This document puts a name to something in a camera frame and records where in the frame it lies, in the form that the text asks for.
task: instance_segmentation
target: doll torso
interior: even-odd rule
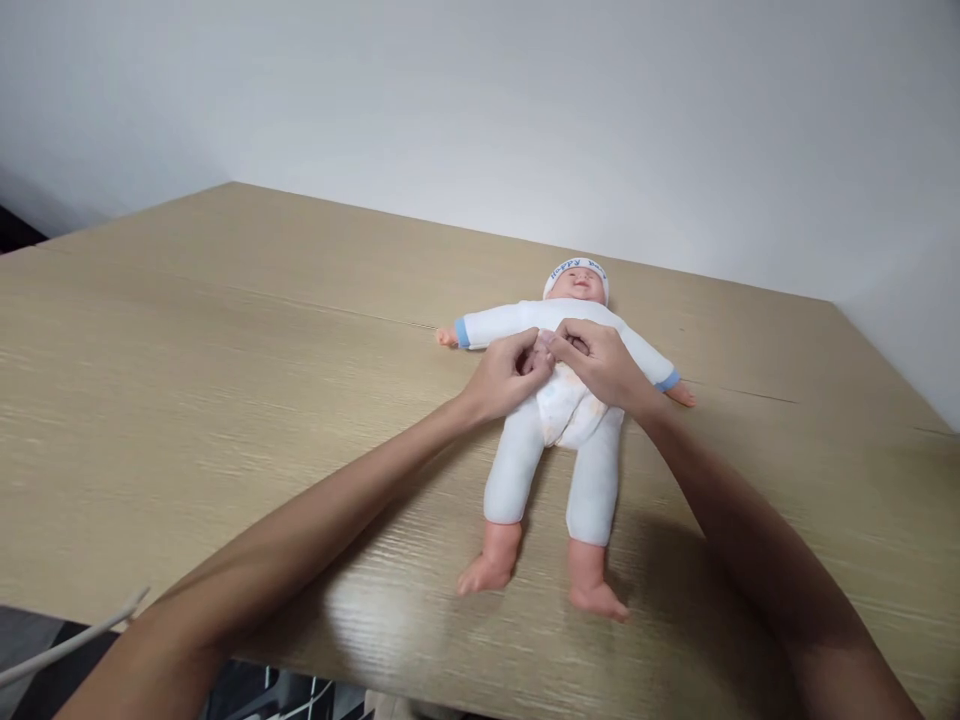
[[[599,303],[567,298],[539,302],[535,312],[536,324],[548,330],[556,330],[567,317],[585,318],[601,325],[614,325],[618,320]],[[578,449],[593,435],[608,411],[564,363],[557,364],[550,380],[537,393],[537,406],[544,446],[559,445],[571,450]]]
[[[545,447],[577,450],[593,435],[608,407],[593,396],[569,365],[559,363],[537,392]]]

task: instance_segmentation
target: white wall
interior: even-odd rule
[[[844,299],[960,228],[958,78],[953,0],[11,1],[0,203],[236,179]]]
[[[840,309],[960,431],[960,229],[904,257]]]

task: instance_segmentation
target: white diaper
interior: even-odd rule
[[[607,406],[593,396],[583,381],[565,363],[557,363],[550,380],[537,393],[543,428],[543,445],[578,450],[607,413]]]

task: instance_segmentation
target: white doll outfit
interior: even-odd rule
[[[545,294],[568,267],[561,265],[551,274]],[[589,267],[596,271],[599,266]],[[602,268],[598,274],[606,290],[606,273],[601,273]],[[531,327],[556,330],[565,318],[616,328],[634,361],[661,392],[679,382],[680,375],[669,360],[604,305],[588,300],[520,302],[464,315],[456,322],[457,339],[460,347],[475,350]],[[601,403],[569,366],[558,363],[547,384],[504,422],[484,493],[486,519],[501,524],[519,522],[543,449],[560,445],[577,451],[567,502],[570,536],[606,546],[620,484],[617,463],[622,422],[622,410]]]

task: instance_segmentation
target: baby doll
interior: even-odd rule
[[[530,327],[556,330],[564,318],[593,320],[616,328],[650,382],[692,407],[693,394],[670,361],[607,309],[609,299],[603,268],[593,260],[574,258],[550,274],[543,300],[464,315],[454,327],[438,330],[437,341],[474,350]],[[622,410],[601,403],[568,365],[557,363],[547,384],[504,422],[483,499],[483,551],[460,576],[460,595],[500,589],[510,581],[522,535],[520,520],[540,455],[545,447],[559,445],[577,451],[567,501],[570,601],[582,610],[626,620],[627,608],[603,578],[619,489],[622,421]]]

